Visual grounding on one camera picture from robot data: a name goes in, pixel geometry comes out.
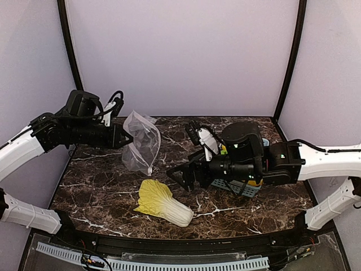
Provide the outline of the clear zip top bag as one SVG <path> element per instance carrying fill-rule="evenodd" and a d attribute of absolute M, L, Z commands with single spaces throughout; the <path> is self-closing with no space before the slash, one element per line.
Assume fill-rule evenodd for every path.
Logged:
<path fill-rule="evenodd" d="M 124 121 L 124 130 L 133 137 L 132 143 L 126 145 L 122 153 L 122 162 L 129 171 L 141 172 L 148 177 L 152 175 L 161 146 L 156 122 L 156 118 L 136 111 L 132 111 Z"/>

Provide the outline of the yellow white napa cabbage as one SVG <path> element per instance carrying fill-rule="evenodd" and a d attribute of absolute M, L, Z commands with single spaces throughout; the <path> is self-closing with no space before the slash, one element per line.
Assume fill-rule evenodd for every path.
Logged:
<path fill-rule="evenodd" d="M 173 198 L 169 187 L 158 180 L 143 180 L 139 189 L 135 212 L 162 218 L 178 227 L 187 227 L 194 212 Z"/>

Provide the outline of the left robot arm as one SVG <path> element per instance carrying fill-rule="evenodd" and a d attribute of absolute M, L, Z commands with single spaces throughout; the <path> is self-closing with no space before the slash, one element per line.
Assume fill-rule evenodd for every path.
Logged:
<path fill-rule="evenodd" d="M 86 145 L 116 150 L 133 141 L 113 119 L 124 105 L 124 93 L 115 91 L 106 106 L 100 98 L 83 90 L 72 90 L 64 107 L 43 113 L 1 146 L 1 179 L 25 163 L 63 145 Z M 56 235 L 71 230 L 73 224 L 63 211 L 54 211 L 22 202 L 1 191 L 1 221 Z"/>

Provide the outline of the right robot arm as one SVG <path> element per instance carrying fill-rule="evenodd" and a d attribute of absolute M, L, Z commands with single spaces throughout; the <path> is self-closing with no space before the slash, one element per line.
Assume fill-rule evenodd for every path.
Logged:
<path fill-rule="evenodd" d="M 257 123 L 241 121 L 220 135 L 206 125 L 186 125 L 192 143 L 201 150 L 167 171 L 187 191 L 195 182 L 206 189 L 215 181 L 241 196 L 250 183 L 286 185 L 323 177 L 344 177 L 343 184 L 316 206 L 296 216 L 295 226 L 320 230 L 328 221 L 360 202 L 360 146 L 318 147 L 301 139 L 265 145 Z"/>

